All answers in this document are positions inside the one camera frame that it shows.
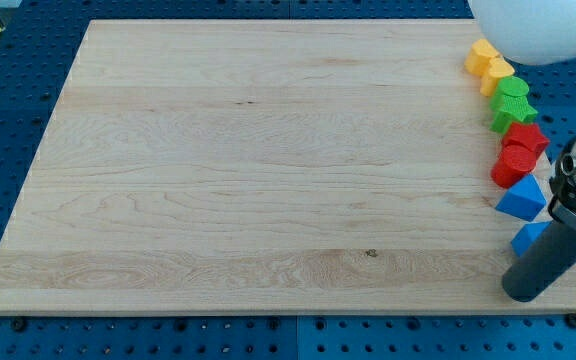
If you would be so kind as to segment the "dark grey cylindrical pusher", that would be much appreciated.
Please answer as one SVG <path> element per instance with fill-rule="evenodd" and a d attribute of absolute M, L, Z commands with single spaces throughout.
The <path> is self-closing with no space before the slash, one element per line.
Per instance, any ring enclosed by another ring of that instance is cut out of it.
<path fill-rule="evenodd" d="M 513 300 L 534 300 L 576 264 L 576 230 L 558 221 L 550 222 L 502 276 L 502 288 Z"/>

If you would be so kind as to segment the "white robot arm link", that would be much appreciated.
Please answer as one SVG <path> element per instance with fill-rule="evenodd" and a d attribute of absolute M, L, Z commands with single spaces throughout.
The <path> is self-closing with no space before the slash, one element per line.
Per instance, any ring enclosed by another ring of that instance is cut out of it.
<path fill-rule="evenodd" d="M 506 58 L 548 65 L 576 58 L 576 0 L 469 0 L 487 40 Z"/>

